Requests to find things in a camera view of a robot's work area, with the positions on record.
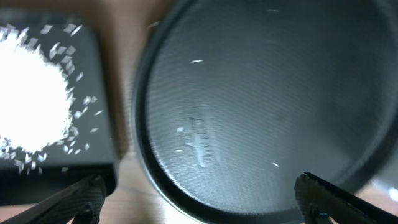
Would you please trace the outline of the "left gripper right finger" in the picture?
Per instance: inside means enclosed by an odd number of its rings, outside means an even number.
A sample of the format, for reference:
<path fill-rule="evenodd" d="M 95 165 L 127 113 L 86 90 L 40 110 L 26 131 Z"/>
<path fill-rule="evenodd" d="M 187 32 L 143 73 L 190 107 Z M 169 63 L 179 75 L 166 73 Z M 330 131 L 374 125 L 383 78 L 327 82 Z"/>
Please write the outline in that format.
<path fill-rule="evenodd" d="M 294 190 L 298 209 L 306 224 L 397 223 L 397 216 L 309 172 L 297 177 Z"/>

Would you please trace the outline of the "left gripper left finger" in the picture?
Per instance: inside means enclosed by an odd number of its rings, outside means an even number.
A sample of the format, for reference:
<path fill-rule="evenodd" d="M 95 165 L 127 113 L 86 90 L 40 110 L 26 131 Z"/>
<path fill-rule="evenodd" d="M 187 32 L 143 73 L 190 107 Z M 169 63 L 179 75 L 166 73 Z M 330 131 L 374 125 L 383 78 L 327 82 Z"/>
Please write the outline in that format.
<path fill-rule="evenodd" d="M 103 178 L 91 175 L 3 224 L 98 224 L 106 196 Z"/>

